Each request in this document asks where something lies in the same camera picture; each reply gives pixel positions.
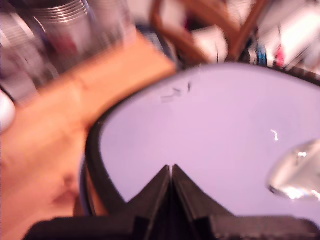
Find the wooden cutting board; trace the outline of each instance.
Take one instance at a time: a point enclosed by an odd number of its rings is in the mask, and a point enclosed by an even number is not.
[[[116,102],[175,73],[137,34],[100,53],[17,107],[1,135],[1,239],[18,240],[38,221],[73,216],[90,126]]]

